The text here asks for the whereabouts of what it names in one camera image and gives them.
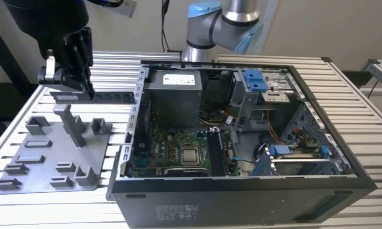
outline white label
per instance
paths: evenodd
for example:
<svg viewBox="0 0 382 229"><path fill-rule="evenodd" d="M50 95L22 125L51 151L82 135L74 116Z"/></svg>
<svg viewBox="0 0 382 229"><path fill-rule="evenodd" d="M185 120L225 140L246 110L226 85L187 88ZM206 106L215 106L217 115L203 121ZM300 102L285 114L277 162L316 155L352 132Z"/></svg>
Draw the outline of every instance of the white label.
<svg viewBox="0 0 382 229"><path fill-rule="evenodd" d="M166 74L163 84L167 85L195 85L194 75Z"/></svg>
<svg viewBox="0 0 382 229"><path fill-rule="evenodd" d="M233 116L229 116L227 121L226 121L225 123L230 125L231 122L233 122L233 120L234 120L234 117L233 117Z"/></svg>

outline gray 3d printed holder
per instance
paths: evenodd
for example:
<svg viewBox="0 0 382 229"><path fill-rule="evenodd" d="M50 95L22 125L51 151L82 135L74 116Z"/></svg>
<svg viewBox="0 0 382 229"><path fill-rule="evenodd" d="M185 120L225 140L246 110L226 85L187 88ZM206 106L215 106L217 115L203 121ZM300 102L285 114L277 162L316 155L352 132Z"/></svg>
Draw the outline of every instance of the gray 3d printed holder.
<svg viewBox="0 0 382 229"><path fill-rule="evenodd" d="M63 122L31 117L28 135L4 168L0 194L90 191L98 187L113 124L72 116L70 104L54 112Z"/></svg>

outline blue plastic clip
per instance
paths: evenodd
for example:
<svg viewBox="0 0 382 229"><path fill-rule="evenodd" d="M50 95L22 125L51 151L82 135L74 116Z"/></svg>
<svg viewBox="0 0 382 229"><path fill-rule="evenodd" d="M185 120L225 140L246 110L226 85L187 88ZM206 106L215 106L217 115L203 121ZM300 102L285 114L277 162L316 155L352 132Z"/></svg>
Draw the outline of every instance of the blue plastic clip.
<svg viewBox="0 0 382 229"><path fill-rule="evenodd" d="M268 91L268 84L264 80L264 75L260 70L246 68L244 77L252 92Z"/></svg>

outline motherboard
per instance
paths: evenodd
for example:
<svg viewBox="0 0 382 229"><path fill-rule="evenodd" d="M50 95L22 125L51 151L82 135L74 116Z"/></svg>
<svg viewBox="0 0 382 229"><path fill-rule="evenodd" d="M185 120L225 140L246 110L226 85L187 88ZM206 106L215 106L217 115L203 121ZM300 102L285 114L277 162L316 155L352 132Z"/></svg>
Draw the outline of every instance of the motherboard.
<svg viewBox="0 0 382 229"><path fill-rule="evenodd" d="M233 154L229 131L221 132L225 158ZM223 161L211 161L206 130L155 129L151 134L149 156L135 158L134 177L209 177L211 166ZM237 176L237 163L230 164L226 176Z"/></svg>

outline sticker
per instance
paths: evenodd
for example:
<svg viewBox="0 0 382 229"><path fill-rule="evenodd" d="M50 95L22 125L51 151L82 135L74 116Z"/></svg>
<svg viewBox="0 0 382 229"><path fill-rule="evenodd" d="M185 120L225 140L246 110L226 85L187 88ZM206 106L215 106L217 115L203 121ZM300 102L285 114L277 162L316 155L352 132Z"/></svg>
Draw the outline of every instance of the sticker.
<svg viewBox="0 0 382 229"><path fill-rule="evenodd" d="M163 78L166 85L195 85L194 75L166 74Z"/></svg>
<svg viewBox="0 0 382 229"><path fill-rule="evenodd" d="M233 116L229 116L227 121L226 121L225 123L230 125L231 122L233 122L233 120L234 120L234 117L233 117Z"/></svg>
<svg viewBox="0 0 382 229"><path fill-rule="evenodd" d="M197 220L198 204L157 205L158 220Z"/></svg>

